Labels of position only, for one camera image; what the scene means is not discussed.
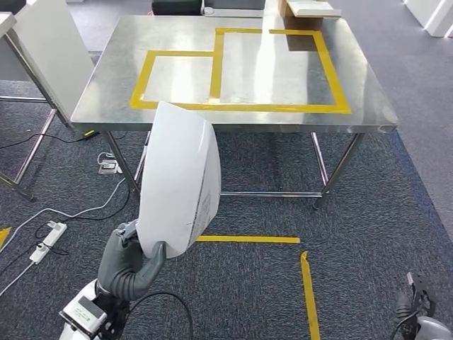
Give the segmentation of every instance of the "yellow tape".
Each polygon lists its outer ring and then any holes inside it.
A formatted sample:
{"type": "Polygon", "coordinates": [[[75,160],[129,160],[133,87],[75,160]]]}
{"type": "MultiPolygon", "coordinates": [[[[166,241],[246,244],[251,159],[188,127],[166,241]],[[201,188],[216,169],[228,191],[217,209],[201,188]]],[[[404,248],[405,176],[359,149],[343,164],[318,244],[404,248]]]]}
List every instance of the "yellow tape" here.
{"type": "Polygon", "coordinates": [[[132,97],[130,97],[130,105],[133,108],[139,106],[142,101],[142,96],[145,94],[145,90],[146,90],[146,86],[148,85],[148,80],[149,76],[152,74],[152,70],[155,63],[155,55],[152,51],[149,51],[146,54],[146,58],[145,58],[145,63],[139,75],[139,80],[136,81],[135,85],[135,89],[132,93],[132,97]]]}
{"type": "Polygon", "coordinates": [[[136,109],[154,110],[158,106],[157,101],[143,101],[143,95],[152,73],[155,59],[162,57],[212,57],[211,82],[210,88],[210,103],[173,103],[176,106],[193,111],[246,111],[246,112],[283,112],[283,113],[343,113],[350,114],[350,108],[343,93],[340,81],[329,50],[326,47],[321,32],[318,30],[269,30],[271,34],[284,35],[310,35],[320,55],[321,64],[326,73],[335,104],[259,104],[259,103],[219,103],[222,88],[222,72],[223,65],[223,48],[225,33],[262,33],[259,28],[216,28],[213,51],[148,51],[145,63],[137,80],[130,105],[136,109]]]}
{"type": "Polygon", "coordinates": [[[212,57],[213,51],[148,51],[155,57],[212,57]]]}
{"type": "Polygon", "coordinates": [[[198,242],[300,243],[298,237],[201,235],[198,242]]]}
{"type": "Polygon", "coordinates": [[[317,306],[314,303],[314,294],[313,293],[313,284],[311,283],[310,265],[308,264],[308,261],[307,261],[308,254],[308,251],[305,251],[301,254],[300,267],[301,269],[301,279],[304,282],[304,292],[305,293],[305,304],[307,305],[310,339],[320,340],[321,336],[320,335],[317,306]]]}
{"type": "Polygon", "coordinates": [[[2,248],[3,242],[5,242],[5,240],[7,239],[7,237],[10,234],[11,230],[11,228],[0,230],[0,248],[2,248]]]}
{"type": "Polygon", "coordinates": [[[313,35],[317,30],[269,30],[270,34],[284,34],[284,35],[313,35]]]}
{"type": "Polygon", "coordinates": [[[324,39],[323,39],[323,34],[320,31],[314,31],[313,33],[313,39],[314,39],[314,44],[318,50],[320,59],[323,64],[323,68],[324,68],[324,73],[326,73],[327,82],[329,82],[330,91],[332,91],[337,108],[350,113],[351,109],[347,105],[347,101],[341,89],[341,84],[340,84],[340,81],[336,76],[336,72],[330,59],[329,50],[324,43],[324,39]]]}
{"type": "Polygon", "coordinates": [[[217,27],[216,33],[262,33],[261,28],[217,27]]]}
{"type": "Polygon", "coordinates": [[[216,38],[213,43],[213,65],[211,70],[211,86],[210,89],[210,98],[211,99],[220,98],[224,41],[225,35],[223,32],[216,30],[216,38]]]}
{"type": "MultiPolygon", "coordinates": [[[[157,108],[157,101],[133,102],[133,108],[157,108]]],[[[173,105],[193,111],[247,111],[247,112],[286,112],[286,113],[349,113],[343,108],[328,104],[285,105],[285,104],[251,104],[251,103],[172,103],[173,105]]]]}

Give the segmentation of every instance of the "gray robotic hand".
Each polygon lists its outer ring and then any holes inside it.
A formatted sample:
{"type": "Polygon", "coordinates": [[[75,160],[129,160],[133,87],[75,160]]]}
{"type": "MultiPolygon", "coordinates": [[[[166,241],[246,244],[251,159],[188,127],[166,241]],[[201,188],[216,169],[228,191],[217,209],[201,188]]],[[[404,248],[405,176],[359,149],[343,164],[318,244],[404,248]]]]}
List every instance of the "gray robotic hand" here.
{"type": "Polygon", "coordinates": [[[156,243],[149,259],[136,236],[136,220],[123,223],[109,238],[98,271],[98,287],[116,298],[135,301],[146,294],[167,259],[166,243],[156,243]]]}

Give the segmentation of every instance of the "yellow tape line on floor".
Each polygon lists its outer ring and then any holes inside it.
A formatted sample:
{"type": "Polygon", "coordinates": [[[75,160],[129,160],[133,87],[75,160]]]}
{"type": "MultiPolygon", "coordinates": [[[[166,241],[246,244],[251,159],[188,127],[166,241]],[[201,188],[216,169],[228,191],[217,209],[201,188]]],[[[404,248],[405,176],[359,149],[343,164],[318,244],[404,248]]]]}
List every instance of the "yellow tape line on floor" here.
{"type": "Polygon", "coordinates": [[[308,261],[307,261],[308,254],[308,251],[305,251],[301,254],[300,267],[301,269],[301,279],[304,282],[304,292],[305,293],[305,304],[307,305],[307,314],[308,316],[310,339],[320,340],[321,336],[320,335],[317,306],[314,303],[314,294],[313,293],[310,265],[308,264],[308,261]]]}
{"type": "Polygon", "coordinates": [[[198,242],[300,243],[298,237],[201,235],[198,242]]]}
{"type": "Polygon", "coordinates": [[[7,237],[10,234],[10,230],[11,230],[11,228],[0,230],[0,248],[2,248],[3,242],[5,242],[5,240],[7,239],[7,237]]]}

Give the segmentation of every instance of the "white cable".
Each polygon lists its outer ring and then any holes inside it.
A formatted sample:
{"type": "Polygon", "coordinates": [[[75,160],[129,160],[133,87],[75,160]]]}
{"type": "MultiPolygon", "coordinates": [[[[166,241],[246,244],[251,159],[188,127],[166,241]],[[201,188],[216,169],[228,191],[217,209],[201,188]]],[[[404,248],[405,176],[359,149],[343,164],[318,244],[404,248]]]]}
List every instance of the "white cable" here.
{"type": "Polygon", "coordinates": [[[112,154],[112,153],[111,153],[111,152],[101,152],[101,153],[99,153],[99,154],[98,155],[98,164],[99,164],[99,165],[101,165],[101,164],[102,164],[102,162],[101,162],[101,161],[99,161],[99,158],[100,158],[100,157],[101,157],[103,154],[105,154],[105,155],[106,155],[106,157],[107,157],[107,158],[115,158],[115,155],[114,155],[114,154],[112,154]]]}
{"type": "Polygon", "coordinates": [[[20,225],[19,227],[16,228],[16,230],[14,230],[14,232],[13,233],[13,235],[11,235],[11,237],[10,237],[10,239],[8,239],[8,241],[7,243],[5,243],[4,246],[2,246],[2,249],[0,249],[0,254],[2,254],[2,251],[4,251],[6,247],[8,247],[8,244],[11,243],[11,241],[16,236],[16,234],[17,234],[18,231],[20,230],[20,228],[23,227],[24,225],[26,225],[27,223],[29,223],[29,221],[32,221],[32,220],[33,220],[35,218],[37,218],[38,216],[41,215],[41,213],[44,213],[45,211],[52,211],[54,213],[58,213],[58,214],[64,215],[66,217],[71,217],[71,218],[72,218],[72,217],[77,217],[78,215],[81,215],[81,214],[84,214],[84,213],[88,213],[90,211],[103,209],[103,208],[106,207],[107,204],[109,204],[109,202],[110,202],[112,200],[112,198],[113,197],[113,195],[115,195],[115,193],[116,193],[116,191],[118,190],[118,187],[120,186],[120,184],[124,182],[124,180],[125,180],[125,178],[119,181],[117,184],[117,187],[115,188],[115,190],[110,195],[110,197],[109,197],[109,199],[106,203],[104,203],[103,205],[101,205],[100,207],[90,208],[90,209],[87,209],[87,210],[78,212],[75,215],[69,215],[69,214],[67,214],[66,212],[62,212],[62,211],[55,210],[55,209],[52,209],[52,208],[42,209],[41,211],[38,212],[37,214],[35,214],[32,217],[30,217],[28,220],[26,220],[26,221],[23,222],[23,224],[20,225]]]}
{"type": "Polygon", "coordinates": [[[2,292],[0,293],[0,298],[2,297],[2,295],[5,294],[5,292],[6,292],[8,289],[9,289],[11,286],[14,285],[14,283],[17,282],[20,278],[21,278],[23,274],[26,273],[27,270],[32,268],[32,265],[34,265],[35,263],[33,261],[32,261],[32,263],[29,264],[29,266],[27,266],[26,269],[24,269],[22,273],[19,274],[17,278],[14,278],[13,281],[11,281],[11,283],[10,283],[9,285],[8,285],[5,289],[2,290],[2,292]]]}

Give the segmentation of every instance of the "white panel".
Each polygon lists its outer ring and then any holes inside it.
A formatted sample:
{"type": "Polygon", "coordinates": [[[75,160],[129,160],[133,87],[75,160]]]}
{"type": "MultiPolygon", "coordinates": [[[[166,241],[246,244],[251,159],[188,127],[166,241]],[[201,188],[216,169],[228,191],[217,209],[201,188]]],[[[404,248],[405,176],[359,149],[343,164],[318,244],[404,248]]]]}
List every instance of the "white panel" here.
{"type": "Polygon", "coordinates": [[[408,0],[406,6],[423,27],[442,0],[408,0]]]}
{"type": "Polygon", "coordinates": [[[16,19],[11,12],[0,12],[0,38],[9,31],[16,23],[16,19]]]}
{"type": "Polygon", "coordinates": [[[65,0],[28,0],[14,40],[69,119],[94,69],[65,0]]]}
{"type": "Polygon", "coordinates": [[[287,0],[286,1],[292,13],[298,18],[317,17],[324,18],[328,16],[341,17],[341,11],[334,9],[329,3],[326,1],[301,1],[301,0],[287,0]]]}
{"type": "Polygon", "coordinates": [[[446,0],[427,30],[433,37],[443,37],[452,23],[453,0],[446,0]]]}

